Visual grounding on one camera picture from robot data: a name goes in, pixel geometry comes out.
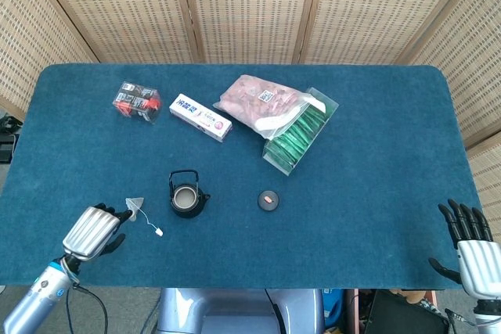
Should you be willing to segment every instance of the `table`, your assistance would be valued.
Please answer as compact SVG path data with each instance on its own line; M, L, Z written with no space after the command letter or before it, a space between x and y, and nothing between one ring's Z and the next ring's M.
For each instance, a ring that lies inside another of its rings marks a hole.
M210 106L241 74L340 107L287 177L261 158L264 139L234 121L219 143L173 117L182 92ZM155 125L112 106L122 81L158 88ZM169 208L168 175L194 168L211 194L194 219ZM260 210L260 191L280 194ZM440 289L427 263L455 267L436 205L478 196L442 74L431 66L62 64L38 79L0 199L0 284L28 284L83 210L122 211L144 197L113 254L81 266L84 285Z

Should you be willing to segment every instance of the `metal robotic hand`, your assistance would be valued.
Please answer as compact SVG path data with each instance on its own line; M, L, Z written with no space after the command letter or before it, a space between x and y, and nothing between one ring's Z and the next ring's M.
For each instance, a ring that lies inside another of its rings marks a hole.
M112 253L125 235L110 238L127 219L135 220L139 207L115 213L113 207L100 203L88 207L63 240L64 255L49 263L35 279L30 290L3 323L6 334L35 332L49 316L64 293L78 288L80 264L103 254Z
M451 210L439 204L457 251L460 272L430 258L440 275L463 285L465 292L478 299L474 314L481 334L501 333L501 245L492 240L484 214L476 208L448 200Z

